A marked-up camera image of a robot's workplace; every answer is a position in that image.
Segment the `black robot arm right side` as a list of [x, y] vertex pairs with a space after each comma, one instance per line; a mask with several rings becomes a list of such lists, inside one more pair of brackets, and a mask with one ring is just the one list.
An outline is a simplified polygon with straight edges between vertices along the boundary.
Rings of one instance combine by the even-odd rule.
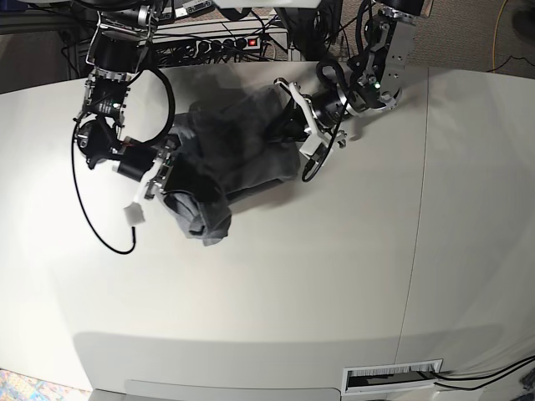
[[[76, 4], [97, 13], [98, 20], [86, 54], [86, 63], [92, 69], [85, 81], [82, 108], [75, 118], [74, 143], [90, 169], [112, 160], [118, 163], [121, 175], [141, 181], [155, 164], [176, 112], [171, 82], [150, 56], [153, 37], [164, 19], [166, 2], [77, 1]], [[125, 101], [131, 85], [145, 71], [154, 74], [164, 86], [166, 122], [148, 140], [122, 140]]]

